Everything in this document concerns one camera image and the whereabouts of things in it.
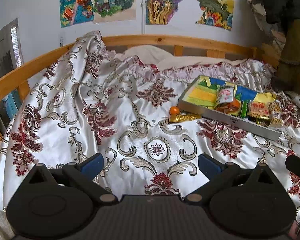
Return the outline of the blond child drawing poster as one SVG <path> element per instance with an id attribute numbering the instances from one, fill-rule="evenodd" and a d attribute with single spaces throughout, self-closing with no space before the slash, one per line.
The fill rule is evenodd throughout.
<path id="1" fill-rule="evenodd" d="M 136 19 L 136 0 L 94 0 L 94 23 Z"/>

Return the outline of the wooden bed frame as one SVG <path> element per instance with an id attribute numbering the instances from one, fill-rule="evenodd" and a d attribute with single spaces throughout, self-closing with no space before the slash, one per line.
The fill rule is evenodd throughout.
<path id="1" fill-rule="evenodd" d="M 107 102 L 114 94 L 125 94 L 126 90 L 115 88 L 114 83 L 122 80 L 119 66 L 129 58 L 121 61 L 117 54 L 132 47 L 151 45 L 173 56 L 206 56 L 231 61 L 247 59 L 236 66 L 223 62 L 209 66 L 194 65 L 158 70 L 156 65 L 144 64 L 138 56 L 131 56 L 136 71 L 149 72 L 149 75 L 142 77 L 142 88 L 134 89 L 133 95 L 153 109 L 169 106 L 176 101 L 176 91 L 171 86 L 173 81 L 186 83 L 194 75 L 212 74 L 224 75 L 228 81 L 239 84 L 243 82 L 244 68 L 250 63 L 261 63 L 266 70 L 273 70 L 278 65 L 278 62 L 267 54 L 257 57 L 258 51 L 255 48 L 200 38 L 154 35 L 102 38 L 98 34 L 94 34 L 94 37 L 97 39 L 97 50 L 89 49 L 86 45 L 88 39 L 82 37 L 75 43 L 42 55 L 0 78 L 0 100 L 16 88 L 20 88 L 25 95 L 29 95 L 31 90 L 26 82 L 28 78 L 40 71 L 44 72 L 47 82 L 56 83 L 52 101 L 44 109 L 28 103 L 26 115 L 17 126 L 17 131 L 0 132 L 0 144 L 13 138 L 18 147 L 27 146 L 33 151 L 37 150 L 39 147 L 38 129 L 44 119 L 44 113 L 47 113 L 47 117 L 54 120 L 60 128 L 77 127 L 78 121 L 71 118 L 72 111 L 55 113 L 55 108 L 64 99 L 74 100 L 79 89 L 85 84 L 90 86 L 88 96 L 94 98 L 94 101 L 84 103 L 78 108 L 78 112 L 83 115 L 98 145 L 111 138 L 116 133 L 119 119 L 109 112 Z"/>

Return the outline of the brown hanging garment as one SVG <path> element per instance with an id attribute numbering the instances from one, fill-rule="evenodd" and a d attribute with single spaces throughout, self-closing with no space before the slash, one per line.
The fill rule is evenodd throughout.
<path id="1" fill-rule="evenodd" d="M 287 30 L 286 42 L 271 85 L 275 91 L 294 91 L 300 85 L 300 19 L 294 20 Z"/>

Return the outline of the orange snack packet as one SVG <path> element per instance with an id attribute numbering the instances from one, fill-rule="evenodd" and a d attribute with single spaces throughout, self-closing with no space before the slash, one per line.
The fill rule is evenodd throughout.
<path id="1" fill-rule="evenodd" d="M 214 110 L 222 112 L 224 114 L 238 116 L 241 111 L 241 101 L 234 98 L 232 102 L 225 102 L 218 104 Z"/>

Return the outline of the green white seaweed pouch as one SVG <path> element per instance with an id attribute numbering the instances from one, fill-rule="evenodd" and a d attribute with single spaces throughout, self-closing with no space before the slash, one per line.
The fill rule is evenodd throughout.
<path id="1" fill-rule="evenodd" d="M 235 97 L 235 87 L 233 85 L 222 85 L 219 87 L 214 109 L 226 103 L 232 103 Z"/>

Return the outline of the rice cracker packet red print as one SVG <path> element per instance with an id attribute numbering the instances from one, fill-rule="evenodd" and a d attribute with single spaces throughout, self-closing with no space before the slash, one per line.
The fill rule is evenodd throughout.
<path id="1" fill-rule="evenodd" d="M 248 115 L 253 118 L 269 120 L 269 103 L 251 101 L 248 104 Z"/>

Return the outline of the green candy wrapper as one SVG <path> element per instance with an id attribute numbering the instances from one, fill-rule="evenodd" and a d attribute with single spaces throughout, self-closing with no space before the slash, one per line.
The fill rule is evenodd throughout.
<path id="1" fill-rule="evenodd" d="M 240 113 L 240 118 L 241 119 L 245 119 L 246 116 L 247 116 L 248 104 L 249 104 L 248 100 L 245 100 L 245 101 L 242 102 L 241 113 Z"/>

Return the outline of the cream pillow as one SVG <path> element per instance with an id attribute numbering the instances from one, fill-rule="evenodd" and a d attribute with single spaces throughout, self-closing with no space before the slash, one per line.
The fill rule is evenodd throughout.
<path id="1" fill-rule="evenodd" d="M 194 65 L 211 65 L 219 63 L 229 63 L 236 66 L 245 62 L 247 59 L 231 61 L 229 59 L 219 59 L 206 56 L 173 56 L 169 52 L 151 45 L 141 45 L 129 48 L 123 53 L 118 53 L 117 57 L 123 61 L 124 59 L 138 56 L 144 64 L 154 64 L 158 70 L 166 70 L 170 68 L 182 68 Z"/>

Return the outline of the mixed nut bar packet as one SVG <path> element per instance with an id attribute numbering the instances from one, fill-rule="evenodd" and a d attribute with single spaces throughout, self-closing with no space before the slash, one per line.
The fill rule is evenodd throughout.
<path id="1" fill-rule="evenodd" d="M 283 125 L 281 106 L 277 101 L 273 101 L 269 104 L 270 111 L 270 124 L 269 128 L 281 128 Z"/>

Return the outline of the landscape drawing poster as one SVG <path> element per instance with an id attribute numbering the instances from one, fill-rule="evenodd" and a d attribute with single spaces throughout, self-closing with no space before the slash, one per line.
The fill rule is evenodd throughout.
<path id="1" fill-rule="evenodd" d="M 202 11 L 197 24 L 232 29 L 234 0 L 197 0 Z"/>

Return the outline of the gold foil snack wrapper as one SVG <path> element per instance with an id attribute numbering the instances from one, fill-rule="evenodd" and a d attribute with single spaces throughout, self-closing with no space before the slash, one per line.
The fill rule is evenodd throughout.
<path id="1" fill-rule="evenodd" d="M 180 123 L 180 122 L 186 122 L 186 121 L 192 121 L 201 119 L 201 115 L 192 114 L 192 113 L 185 113 L 185 114 L 172 114 L 168 118 L 168 122 L 171 123 Z"/>

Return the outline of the anime girl drawing poster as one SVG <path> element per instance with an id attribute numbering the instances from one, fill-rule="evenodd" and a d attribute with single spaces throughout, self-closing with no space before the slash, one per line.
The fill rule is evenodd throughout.
<path id="1" fill-rule="evenodd" d="M 93 22 L 92 0 L 59 0 L 61 28 Z"/>

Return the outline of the small orange mandarin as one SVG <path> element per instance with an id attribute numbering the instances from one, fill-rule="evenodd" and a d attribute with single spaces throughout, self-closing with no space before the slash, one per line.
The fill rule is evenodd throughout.
<path id="1" fill-rule="evenodd" d="M 169 114 L 170 115 L 179 115 L 180 114 L 180 109 L 177 106 L 172 106 L 169 109 Z"/>

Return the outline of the grey tray with colourful drawing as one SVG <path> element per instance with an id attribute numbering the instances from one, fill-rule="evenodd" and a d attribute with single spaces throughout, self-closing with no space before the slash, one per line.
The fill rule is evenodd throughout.
<path id="1" fill-rule="evenodd" d="M 280 129 L 273 120 L 281 117 L 274 93 L 256 90 L 221 79 L 200 75 L 178 100 L 181 111 L 223 122 L 247 132 L 276 141 Z"/>

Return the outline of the silver floral satin bedspread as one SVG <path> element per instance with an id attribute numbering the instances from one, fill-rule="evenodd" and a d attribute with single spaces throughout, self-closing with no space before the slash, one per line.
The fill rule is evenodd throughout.
<path id="1" fill-rule="evenodd" d="M 94 182 L 117 197 L 185 197 L 208 181 L 198 167 L 202 153 L 242 168 L 267 164 L 296 206 L 290 234 L 300 239 L 300 178 L 285 167 L 288 156 L 300 157 L 299 95 L 277 95 L 277 141 L 216 120 L 168 117 L 199 75 L 271 94 L 274 73 L 257 60 L 174 57 L 153 46 L 118 54 L 98 31 L 86 34 L 34 85 L 0 142 L 0 239 L 14 235 L 5 209 L 34 165 L 60 168 L 97 153 L 104 167 Z"/>

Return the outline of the yellow green snack packet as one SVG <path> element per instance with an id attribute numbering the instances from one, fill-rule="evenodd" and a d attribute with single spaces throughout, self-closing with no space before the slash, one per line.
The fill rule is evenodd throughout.
<path id="1" fill-rule="evenodd" d="M 269 127 L 270 120 L 256 118 L 256 124 L 263 127 Z"/>

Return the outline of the window with grey frame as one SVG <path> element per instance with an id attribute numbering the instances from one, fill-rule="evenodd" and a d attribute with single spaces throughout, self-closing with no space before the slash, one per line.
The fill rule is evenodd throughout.
<path id="1" fill-rule="evenodd" d="M 23 64 L 18 20 L 15 19 L 0 30 L 0 78 Z M 0 100 L 0 132 L 4 133 L 11 119 L 21 107 L 21 99 L 16 89 Z"/>

